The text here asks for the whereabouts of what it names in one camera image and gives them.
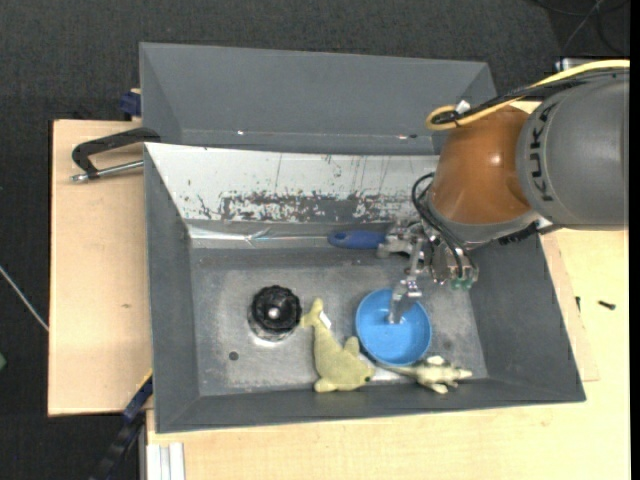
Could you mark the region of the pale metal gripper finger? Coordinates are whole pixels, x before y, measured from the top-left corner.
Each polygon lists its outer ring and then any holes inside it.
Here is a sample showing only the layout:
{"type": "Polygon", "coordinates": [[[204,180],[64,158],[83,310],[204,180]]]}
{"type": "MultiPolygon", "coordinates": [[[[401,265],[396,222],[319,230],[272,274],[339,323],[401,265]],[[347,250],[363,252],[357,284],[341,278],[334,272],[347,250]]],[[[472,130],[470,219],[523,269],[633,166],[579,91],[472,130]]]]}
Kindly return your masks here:
{"type": "Polygon", "coordinates": [[[391,324],[401,322],[402,316],[422,298],[422,290],[413,277],[400,280],[392,289],[388,321],[391,324]]]}

